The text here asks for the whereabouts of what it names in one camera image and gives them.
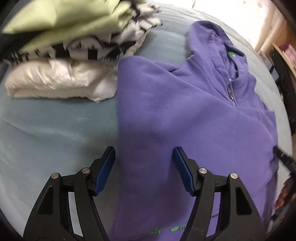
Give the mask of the person's hand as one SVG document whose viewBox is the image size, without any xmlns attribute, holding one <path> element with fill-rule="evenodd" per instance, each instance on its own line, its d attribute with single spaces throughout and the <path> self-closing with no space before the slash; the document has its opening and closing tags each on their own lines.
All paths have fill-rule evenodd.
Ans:
<svg viewBox="0 0 296 241">
<path fill-rule="evenodd" d="M 285 183 L 284 183 L 284 186 L 283 186 L 283 188 L 282 188 L 282 190 L 281 190 L 281 193 L 280 193 L 280 195 L 278 196 L 278 199 L 277 199 L 277 201 L 276 201 L 276 203 L 275 203 L 275 210 L 278 210 L 278 209 L 279 209 L 280 207 L 282 207 L 282 206 L 284 205 L 284 203 L 285 203 L 285 198 L 286 198 L 286 196 L 287 196 L 287 194 L 288 194 L 287 186 L 288 186 L 289 181 L 290 181 L 290 178 L 287 179 L 287 180 L 285 181 Z"/>
</svg>

